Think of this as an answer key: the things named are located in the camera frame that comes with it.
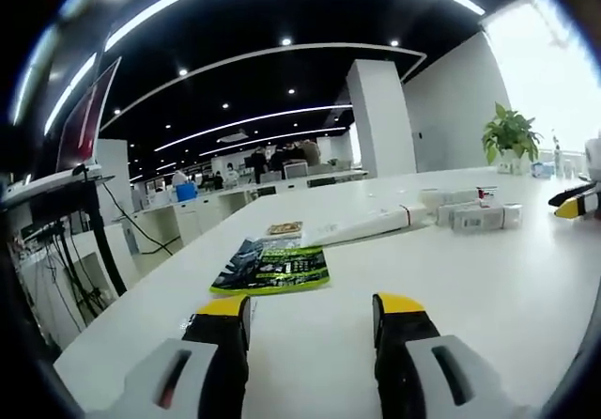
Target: green booklet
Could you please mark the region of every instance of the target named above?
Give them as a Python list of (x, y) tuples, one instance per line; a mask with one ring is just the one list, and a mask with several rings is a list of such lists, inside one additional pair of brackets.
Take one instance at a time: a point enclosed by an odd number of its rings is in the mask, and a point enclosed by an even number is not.
[(300, 247), (299, 237), (245, 240), (210, 287), (222, 294), (275, 294), (330, 280), (321, 247)]

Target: green leaves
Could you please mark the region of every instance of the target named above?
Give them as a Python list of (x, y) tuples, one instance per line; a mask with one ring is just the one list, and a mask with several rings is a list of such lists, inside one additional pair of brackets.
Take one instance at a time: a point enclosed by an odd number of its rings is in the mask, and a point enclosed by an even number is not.
[(505, 109), (495, 102), (495, 117), (485, 125), (482, 145), (488, 164), (493, 163), (497, 154), (513, 150), (518, 158), (528, 153), (534, 161), (538, 158), (540, 143), (538, 132), (531, 131), (534, 118), (526, 119), (518, 111)]

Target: black ceiling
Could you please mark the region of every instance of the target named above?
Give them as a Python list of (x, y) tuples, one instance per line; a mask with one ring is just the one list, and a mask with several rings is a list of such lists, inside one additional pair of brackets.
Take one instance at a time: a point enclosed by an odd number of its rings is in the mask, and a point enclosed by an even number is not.
[[(154, 1), (127, 4), (113, 29)], [(472, 1), (490, 12), (509, 0)], [(398, 39), (401, 47), (427, 54), (421, 70), (478, 32), (481, 19), (451, 0), (181, 0), (142, 23), (102, 55), (96, 70), (122, 57), (103, 123), (114, 117), (115, 109), (124, 109), (148, 91), (177, 78), (182, 68), (191, 71), (228, 57), (278, 47), (283, 37), (291, 37), (295, 44), (388, 45), (391, 39)], [(154, 151), (168, 142), (252, 116), (335, 103), (356, 58), (392, 60), (400, 75), (416, 61), (405, 54), (348, 48), (246, 59), (166, 88), (123, 114), (100, 137), (134, 143), (131, 175), (151, 177), (161, 160), (199, 161), (198, 153), (219, 148), (216, 139), (231, 132), (207, 134)], [(82, 88), (76, 89), (63, 112), (72, 107)], [(296, 93), (289, 95), (289, 88)], [(227, 110), (222, 108), (224, 102), (230, 104)], [(329, 111), (320, 111), (280, 116), (243, 128), (252, 138), (269, 137), (321, 128), (328, 115)], [(339, 124), (348, 125), (352, 120), (347, 112)]]

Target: potted plant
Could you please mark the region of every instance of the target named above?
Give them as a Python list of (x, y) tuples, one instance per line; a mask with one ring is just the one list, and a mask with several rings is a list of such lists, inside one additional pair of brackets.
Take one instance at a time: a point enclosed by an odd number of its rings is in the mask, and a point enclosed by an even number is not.
[(516, 175), (524, 173), (523, 156), (534, 162), (538, 158), (540, 144), (538, 132), (532, 131), (534, 118), (527, 120), (518, 111), (505, 109), (495, 103), (495, 117), (485, 126), (482, 145), (488, 164), (492, 164), (497, 155), (501, 155), (500, 172)]

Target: blue container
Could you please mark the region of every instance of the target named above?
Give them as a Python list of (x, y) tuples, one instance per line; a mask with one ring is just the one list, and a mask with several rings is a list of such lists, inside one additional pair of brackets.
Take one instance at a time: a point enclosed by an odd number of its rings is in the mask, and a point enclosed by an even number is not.
[(194, 200), (196, 198), (196, 186), (191, 182), (176, 186), (177, 201)]

